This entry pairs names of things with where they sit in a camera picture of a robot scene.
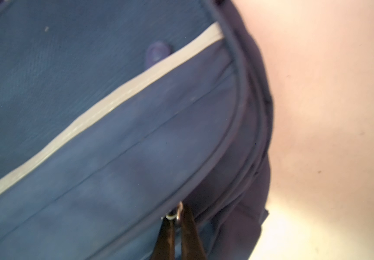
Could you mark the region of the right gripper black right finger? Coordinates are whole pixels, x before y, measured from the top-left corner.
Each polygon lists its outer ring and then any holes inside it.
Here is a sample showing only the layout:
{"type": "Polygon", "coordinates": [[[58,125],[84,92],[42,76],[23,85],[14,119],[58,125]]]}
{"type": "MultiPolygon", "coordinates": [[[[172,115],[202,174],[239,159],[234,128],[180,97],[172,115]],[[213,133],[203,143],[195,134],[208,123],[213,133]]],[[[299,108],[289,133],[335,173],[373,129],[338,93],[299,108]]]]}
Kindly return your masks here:
{"type": "Polygon", "coordinates": [[[206,260],[201,239],[198,235],[194,216],[189,205],[183,205],[181,216],[182,260],[206,260]]]}

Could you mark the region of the navy blue backpack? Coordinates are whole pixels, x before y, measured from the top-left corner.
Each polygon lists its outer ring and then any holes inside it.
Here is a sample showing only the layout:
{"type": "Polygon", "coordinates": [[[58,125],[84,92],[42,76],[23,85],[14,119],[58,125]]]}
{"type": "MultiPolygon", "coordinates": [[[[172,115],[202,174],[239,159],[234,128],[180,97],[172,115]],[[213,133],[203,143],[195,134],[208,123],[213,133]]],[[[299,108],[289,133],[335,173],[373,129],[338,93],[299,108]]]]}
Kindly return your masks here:
{"type": "Polygon", "coordinates": [[[207,260],[268,213],[273,102],[232,1],[0,1],[0,260],[207,260]]]}

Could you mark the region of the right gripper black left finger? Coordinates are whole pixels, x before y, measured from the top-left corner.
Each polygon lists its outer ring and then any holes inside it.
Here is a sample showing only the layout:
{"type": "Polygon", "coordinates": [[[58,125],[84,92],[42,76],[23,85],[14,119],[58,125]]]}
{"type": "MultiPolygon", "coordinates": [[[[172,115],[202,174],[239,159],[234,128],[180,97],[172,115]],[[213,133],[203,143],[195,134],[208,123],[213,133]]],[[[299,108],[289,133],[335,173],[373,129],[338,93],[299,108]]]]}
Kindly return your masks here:
{"type": "Polygon", "coordinates": [[[174,221],[164,218],[150,260],[175,260],[175,234],[174,221]]]}

